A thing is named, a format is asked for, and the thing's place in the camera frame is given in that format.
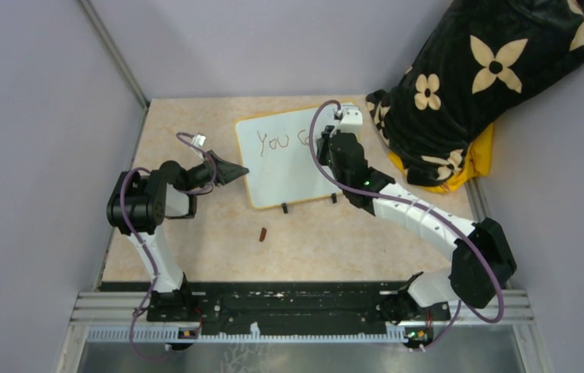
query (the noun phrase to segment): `red handwriting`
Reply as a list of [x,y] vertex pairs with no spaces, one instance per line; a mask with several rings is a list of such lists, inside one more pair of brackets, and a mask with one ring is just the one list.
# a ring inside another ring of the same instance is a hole
[[[299,140],[299,143],[301,143],[302,145],[308,145],[308,136],[306,136],[305,139],[303,139],[301,137],[301,134],[303,132],[305,132],[306,130],[301,130],[299,131],[299,133],[297,133],[297,139]],[[265,154],[265,141],[267,139],[267,133],[265,133],[264,136],[262,136],[260,134],[260,131],[258,132],[258,139],[260,140],[260,156],[264,156]],[[283,143],[281,141],[281,137],[277,136],[276,138],[272,138],[271,140],[266,142],[269,145],[269,148],[271,150],[277,150],[277,149],[285,149],[288,146],[290,146],[290,136],[285,135],[285,142]]]

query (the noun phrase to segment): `floral blanket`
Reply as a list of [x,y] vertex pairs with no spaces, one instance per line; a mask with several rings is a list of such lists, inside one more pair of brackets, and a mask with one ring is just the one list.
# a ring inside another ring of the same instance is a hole
[[445,183],[511,107],[584,62],[584,0],[454,0],[412,66],[367,96],[410,184]]

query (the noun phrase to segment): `beige tabletop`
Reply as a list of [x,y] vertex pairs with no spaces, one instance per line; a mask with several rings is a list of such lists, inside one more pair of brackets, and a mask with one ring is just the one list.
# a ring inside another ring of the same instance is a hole
[[[176,139],[179,131],[202,132],[207,136],[205,150],[240,163],[236,120],[319,106],[331,98],[352,100],[367,113],[364,96],[156,99],[134,165],[157,169],[170,159],[185,168],[200,163],[200,158]],[[369,116],[365,117],[360,141],[367,160],[405,184],[386,157]],[[464,188],[439,195],[407,187],[431,204],[472,218]],[[289,209],[289,214],[280,208],[254,209],[244,180],[236,180],[199,197],[194,219],[165,221],[164,230],[178,265],[191,281],[405,280],[418,271],[449,265],[415,233],[351,206],[344,196],[337,204],[320,199],[292,204]],[[267,234],[265,241],[259,242],[262,227]],[[148,280],[136,249],[120,234],[113,235],[103,280]]]

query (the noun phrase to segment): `wall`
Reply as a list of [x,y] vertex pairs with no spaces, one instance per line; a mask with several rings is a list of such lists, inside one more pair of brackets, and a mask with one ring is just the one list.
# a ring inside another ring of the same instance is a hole
[[150,98],[388,89],[449,3],[93,0]]
[[54,368],[140,115],[75,2],[0,2],[0,371]]
[[556,372],[584,371],[584,66],[506,116],[482,181]]

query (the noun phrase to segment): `yellow fabric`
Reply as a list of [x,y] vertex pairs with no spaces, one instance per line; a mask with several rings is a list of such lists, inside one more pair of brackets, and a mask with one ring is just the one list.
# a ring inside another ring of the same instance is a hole
[[[493,147],[493,123],[477,136],[468,147],[468,153],[464,161],[464,168],[439,186],[421,186],[424,190],[434,193],[446,193],[457,190],[463,183],[476,176],[487,176],[491,169],[491,154]],[[402,160],[393,152],[388,153],[388,158],[406,176]]]

